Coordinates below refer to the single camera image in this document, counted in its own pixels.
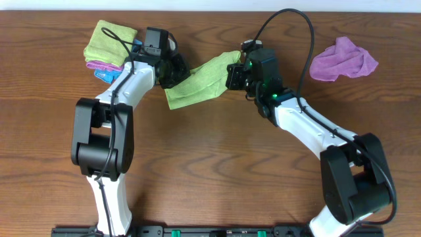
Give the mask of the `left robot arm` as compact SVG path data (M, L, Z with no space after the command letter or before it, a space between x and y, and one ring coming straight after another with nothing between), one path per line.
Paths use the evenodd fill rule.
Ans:
M76 104L71 160L91 185L98 212L94 236L127 236L132 212L126 173L134 156L134 110L155 86L177 86L190 75L167 30L148 27L137 51L127 50L121 75L94 99Z

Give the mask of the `crumpled purple cloth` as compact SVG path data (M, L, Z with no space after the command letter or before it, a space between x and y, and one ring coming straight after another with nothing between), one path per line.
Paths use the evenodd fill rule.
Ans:
M335 82L339 76L359 78L374 72L378 65L379 62L367 50L343 36L315 56L310 66L310 77L323 82Z

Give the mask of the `folded blue cloth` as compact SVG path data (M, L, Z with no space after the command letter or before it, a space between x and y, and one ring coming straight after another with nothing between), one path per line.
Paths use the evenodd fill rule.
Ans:
M112 82L117 79L121 73L122 71L94 70L95 77L109 84L112 84Z

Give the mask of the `green microfibre cloth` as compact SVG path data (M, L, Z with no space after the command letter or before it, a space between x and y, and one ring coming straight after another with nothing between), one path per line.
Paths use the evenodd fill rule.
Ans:
M205 64L191 69L191 75L170 89L165 89L170 110L179 109L222 95L226 90L227 66L240 62L239 51L224 52Z

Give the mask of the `folded green cloth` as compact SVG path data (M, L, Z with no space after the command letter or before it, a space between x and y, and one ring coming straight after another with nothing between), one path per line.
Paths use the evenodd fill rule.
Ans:
M100 20L93 31L88 45L84 49L86 62L101 61L114 66L122 66L126 57L128 57L128 52L118 40L112 39L102 32L102 28L109 29L122 41L125 41L128 49L131 49L131 45L128 43L134 41L137 30Z

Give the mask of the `folded pink cloth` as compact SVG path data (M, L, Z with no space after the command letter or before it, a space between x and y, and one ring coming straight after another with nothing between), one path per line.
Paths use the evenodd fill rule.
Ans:
M103 61L88 61L86 66L94 70L106 70L106 71L123 71L123 66L116 66L111 63L104 63Z

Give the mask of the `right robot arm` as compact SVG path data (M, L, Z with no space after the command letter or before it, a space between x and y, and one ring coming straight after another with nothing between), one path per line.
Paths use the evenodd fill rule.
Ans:
M310 235L346 236L365 218L397 203L380 140L337 126L285 87L273 50L249 51L244 63L230 64L227 71L229 90L244 90L262 117L295 136L319 159L326 205L310 221Z

